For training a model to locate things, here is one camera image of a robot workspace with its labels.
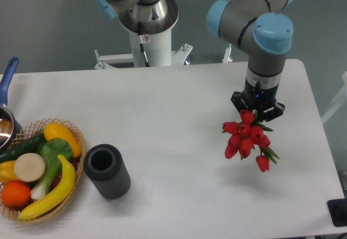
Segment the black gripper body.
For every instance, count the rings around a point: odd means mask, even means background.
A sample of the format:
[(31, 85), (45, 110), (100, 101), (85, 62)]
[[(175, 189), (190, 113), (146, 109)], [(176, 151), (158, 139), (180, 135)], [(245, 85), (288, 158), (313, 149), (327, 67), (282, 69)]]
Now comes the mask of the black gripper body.
[(262, 83), (251, 84), (245, 80), (242, 92), (242, 109), (265, 111), (274, 107), (279, 84), (272, 88), (263, 88)]

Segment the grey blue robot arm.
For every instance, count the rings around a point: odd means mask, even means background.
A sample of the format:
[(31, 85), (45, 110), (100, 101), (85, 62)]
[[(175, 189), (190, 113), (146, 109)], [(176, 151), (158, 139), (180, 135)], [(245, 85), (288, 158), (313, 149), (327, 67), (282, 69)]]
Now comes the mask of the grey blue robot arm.
[[(249, 56), (245, 87), (231, 101), (237, 110), (256, 111), (258, 120), (281, 116), (276, 100), (293, 23), (281, 13), (293, 0), (216, 1), (208, 10), (207, 28)], [(171, 66), (171, 29), (178, 20), (175, 0), (93, 0), (108, 18), (119, 18), (128, 31), (136, 67)]]

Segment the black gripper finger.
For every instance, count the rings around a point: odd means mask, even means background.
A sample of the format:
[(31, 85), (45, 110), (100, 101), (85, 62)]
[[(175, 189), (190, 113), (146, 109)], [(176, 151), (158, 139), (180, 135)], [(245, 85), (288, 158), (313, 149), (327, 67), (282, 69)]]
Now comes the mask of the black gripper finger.
[(275, 102), (273, 107), (260, 111), (258, 113), (259, 122), (269, 122), (283, 115), (285, 110), (285, 105), (279, 102)]
[(245, 99), (243, 92), (234, 92), (230, 100), (238, 112), (241, 112), (243, 109), (249, 110), (249, 106), (247, 105), (247, 100)]

